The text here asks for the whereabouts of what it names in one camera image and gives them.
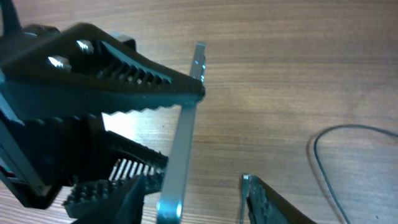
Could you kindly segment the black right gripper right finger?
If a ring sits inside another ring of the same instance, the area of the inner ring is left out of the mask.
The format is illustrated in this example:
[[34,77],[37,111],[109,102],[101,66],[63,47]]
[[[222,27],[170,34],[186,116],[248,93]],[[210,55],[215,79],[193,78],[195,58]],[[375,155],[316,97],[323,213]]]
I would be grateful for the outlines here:
[[251,224],[316,224],[256,175],[247,175]]

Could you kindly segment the blue Galaxy smartphone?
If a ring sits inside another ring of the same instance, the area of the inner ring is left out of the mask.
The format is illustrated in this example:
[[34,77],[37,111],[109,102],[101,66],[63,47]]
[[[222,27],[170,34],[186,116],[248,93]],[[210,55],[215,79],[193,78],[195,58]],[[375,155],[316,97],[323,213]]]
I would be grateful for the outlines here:
[[181,107],[162,191],[157,202],[157,224],[181,222],[196,113],[196,103]]

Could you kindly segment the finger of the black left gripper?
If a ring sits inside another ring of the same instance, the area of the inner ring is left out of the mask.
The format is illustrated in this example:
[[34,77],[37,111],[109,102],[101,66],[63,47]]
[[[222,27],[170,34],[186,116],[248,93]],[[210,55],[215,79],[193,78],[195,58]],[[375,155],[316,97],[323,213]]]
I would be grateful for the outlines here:
[[32,25],[1,37],[1,109],[11,120],[197,103],[201,80],[145,58],[98,27]]

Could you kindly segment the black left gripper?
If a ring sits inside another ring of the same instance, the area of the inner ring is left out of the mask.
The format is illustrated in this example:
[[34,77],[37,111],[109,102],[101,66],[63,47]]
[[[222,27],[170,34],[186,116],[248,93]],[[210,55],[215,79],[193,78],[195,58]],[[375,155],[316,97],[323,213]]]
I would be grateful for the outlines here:
[[1,180],[27,208],[48,208],[63,187],[63,206],[78,219],[136,176],[145,196],[161,191],[168,157],[104,128],[106,96],[78,91],[61,97],[65,114],[23,120],[14,97],[1,92]]

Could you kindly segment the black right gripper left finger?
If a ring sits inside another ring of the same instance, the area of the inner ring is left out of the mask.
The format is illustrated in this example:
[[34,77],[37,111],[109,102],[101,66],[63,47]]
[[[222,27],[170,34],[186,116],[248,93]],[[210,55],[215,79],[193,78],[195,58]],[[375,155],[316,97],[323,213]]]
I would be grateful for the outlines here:
[[73,224],[133,224],[141,223],[146,177],[136,176],[121,189],[100,202]]

